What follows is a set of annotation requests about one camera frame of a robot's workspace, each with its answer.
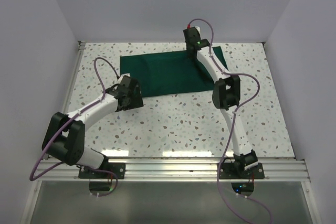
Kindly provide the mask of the green surgical cloth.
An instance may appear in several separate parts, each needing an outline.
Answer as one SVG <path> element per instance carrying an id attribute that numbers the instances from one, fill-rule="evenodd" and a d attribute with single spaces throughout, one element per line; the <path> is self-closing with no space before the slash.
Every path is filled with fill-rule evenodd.
<path id="1" fill-rule="evenodd" d="M 211 91 L 213 79 L 185 50 L 120 57 L 120 73 L 140 83 L 144 98 Z"/>

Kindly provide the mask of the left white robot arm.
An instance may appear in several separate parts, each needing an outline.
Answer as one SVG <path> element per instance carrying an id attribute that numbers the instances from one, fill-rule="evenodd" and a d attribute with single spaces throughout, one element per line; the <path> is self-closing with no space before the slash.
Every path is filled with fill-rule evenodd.
<path id="1" fill-rule="evenodd" d="M 88 105 L 63 114 L 55 113 L 50 120 L 42 150 L 67 165 L 90 167 L 97 178 L 104 178 L 109 165 L 102 153 L 85 146 L 86 130 L 111 113 L 143 107 L 140 83 L 123 75 Z"/>

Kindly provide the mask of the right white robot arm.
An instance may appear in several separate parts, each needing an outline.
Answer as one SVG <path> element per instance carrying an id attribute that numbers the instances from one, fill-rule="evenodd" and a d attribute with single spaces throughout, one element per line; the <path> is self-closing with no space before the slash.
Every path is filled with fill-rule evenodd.
<path id="1" fill-rule="evenodd" d="M 230 129 L 228 143 L 232 143 L 234 161 L 230 163 L 238 178 L 246 178 L 258 165 L 258 158 L 248 139 L 244 125 L 237 112 L 240 102 L 240 77 L 232 74 L 215 56 L 206 39 L 186 39 L 189 56 L 201 63 L 214 82 L 212 102 L 219 109 Z"/>

